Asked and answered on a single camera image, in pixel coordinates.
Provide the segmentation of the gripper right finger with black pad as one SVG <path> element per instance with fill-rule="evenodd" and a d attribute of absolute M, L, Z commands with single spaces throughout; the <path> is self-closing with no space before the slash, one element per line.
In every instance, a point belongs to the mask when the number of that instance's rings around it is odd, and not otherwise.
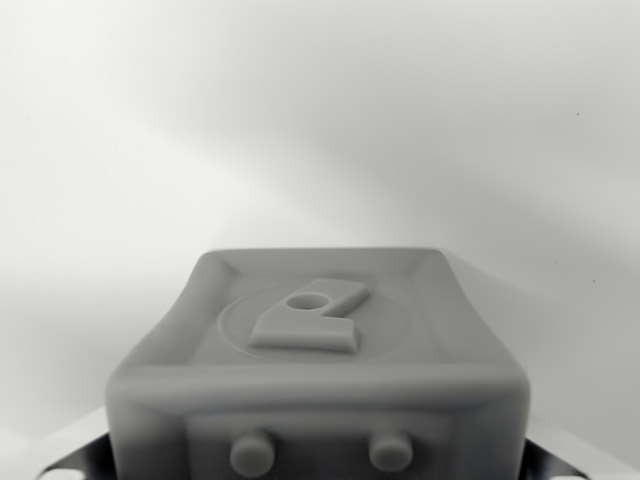
<path fill-rule="evenodd" d="M 639 470 L 531 415 L 522 479 L 638 479 Z"/>

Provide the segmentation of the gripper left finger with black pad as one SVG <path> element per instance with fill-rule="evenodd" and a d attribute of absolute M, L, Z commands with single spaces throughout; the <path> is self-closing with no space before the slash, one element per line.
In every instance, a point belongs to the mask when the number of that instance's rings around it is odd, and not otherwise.
<path fill-rule="evenodd" d="M 115 479 L 104 410 L 80 419 L 1 459 L 2 479 Z"/>

